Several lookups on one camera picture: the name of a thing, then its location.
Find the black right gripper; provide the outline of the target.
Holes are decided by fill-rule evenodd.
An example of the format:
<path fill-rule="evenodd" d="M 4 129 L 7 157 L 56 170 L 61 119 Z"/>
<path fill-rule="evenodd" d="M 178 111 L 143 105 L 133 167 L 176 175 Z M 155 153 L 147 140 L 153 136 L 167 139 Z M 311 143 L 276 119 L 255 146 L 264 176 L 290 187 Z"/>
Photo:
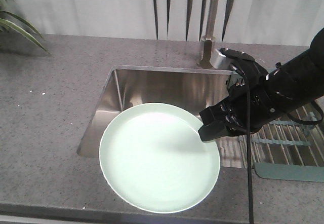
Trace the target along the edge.
<path fill-rule="evenodd" d="M 243 85 L 232 85 L 229 95 L 221 103 L 209 106 L 199 115 L 203 125 L 198 134 L 203 142 L 229 135 L 257 132 L 275 119 L 274 103 L 265 88 L 268 70 L 247 54 L 227 55 L 229 67 L 243 80 Z"/>

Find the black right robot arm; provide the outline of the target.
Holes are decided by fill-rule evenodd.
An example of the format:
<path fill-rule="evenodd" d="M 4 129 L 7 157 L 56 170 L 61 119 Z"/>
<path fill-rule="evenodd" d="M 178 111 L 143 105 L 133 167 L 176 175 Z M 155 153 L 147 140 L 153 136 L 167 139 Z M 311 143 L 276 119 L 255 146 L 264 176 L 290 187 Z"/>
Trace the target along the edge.
<path fill-rule="evenodd" d="M 202 141 L 259 131 L 263 125 L 323 96 L 323 30 L 309 49 L 268 72 L 243 52 L 221 48 L 230 67 L 244 75 L 244 84 L 232 85 L 228 96 L 199 114 Z"/>

